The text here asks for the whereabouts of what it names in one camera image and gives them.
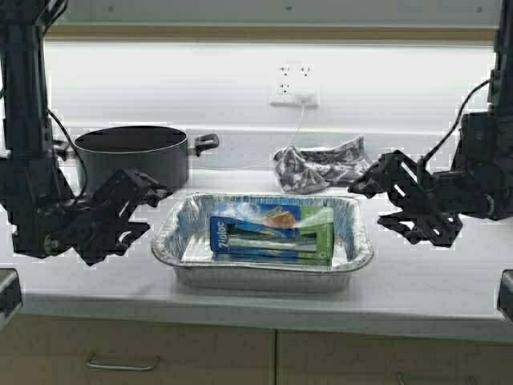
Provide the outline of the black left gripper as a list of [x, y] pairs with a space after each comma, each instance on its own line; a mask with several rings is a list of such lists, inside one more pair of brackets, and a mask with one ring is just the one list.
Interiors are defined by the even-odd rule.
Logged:
[[75, 206], [72, 220], [59, 230], [59, 242], [71, 247], [87, 265], [111, 254], [124, 255], [151, 226], [133, 222], [135, 206], [156, 208], [168, 198], [168, 189], [136, 169], [119, 170], [89, 199]]

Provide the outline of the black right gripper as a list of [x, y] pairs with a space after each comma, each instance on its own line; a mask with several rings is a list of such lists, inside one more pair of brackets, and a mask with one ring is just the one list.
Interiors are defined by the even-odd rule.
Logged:
[[411, 245], [429, 241], [450, 248], [463, 227], [456, 213], [443, 212], [415, 176], [416, 163], [396, 150], [383, 154], [349, 185], [349, 192], [374, 197], [387, 193], [402, 211], [378, 218], [378, 224], [398, 233]]

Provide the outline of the robot base right part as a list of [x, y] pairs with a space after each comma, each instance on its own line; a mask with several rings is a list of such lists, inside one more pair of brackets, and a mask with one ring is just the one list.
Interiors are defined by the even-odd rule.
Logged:
[[503, 271], [497, 298], [497, 308], [510, 322], [513, 321], [513, 271]]

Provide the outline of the robot base left part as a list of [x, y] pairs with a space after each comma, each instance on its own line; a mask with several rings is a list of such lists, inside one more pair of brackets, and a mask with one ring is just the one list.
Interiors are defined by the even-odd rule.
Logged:
[[3, 329], [22, 308], [22, 288], [16, 269], [0, 271], [0, 328]]

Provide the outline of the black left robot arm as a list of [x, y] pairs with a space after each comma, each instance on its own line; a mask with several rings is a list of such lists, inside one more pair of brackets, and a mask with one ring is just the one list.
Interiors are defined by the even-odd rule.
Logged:
[[74, 194], [58, 162], [48, 106], [43, 43], [65, 1], [1, 4], [1, 97], [7, 154], [1, 204], [14, 227], [14, 252], [38, 259], [73, 249], [88, 265], [124, 254], [149, 229], [131, 216], [157, 206], [167, 189], [134, 169], [115, 172], [93, 195]]

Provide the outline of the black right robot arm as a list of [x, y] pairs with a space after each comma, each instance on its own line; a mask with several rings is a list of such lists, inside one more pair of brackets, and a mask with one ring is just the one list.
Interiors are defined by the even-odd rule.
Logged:
[[460, 139], [449, 170], [429, 173], [426, 166], [442, 147], [438, 142], [414, 161], [396, 150], [378, 161], [350, 186], [369, 199], [387, 194], [400, 210], [378, 224], [415, 245], [453, 245], [463, 227], [461, 215], [501, 221], [512, 215], [512, 3], [501, 5], [495, 36], [495, 67], [482, 83], [489, 88], [488, 109], [460, 111], [453, 128]]

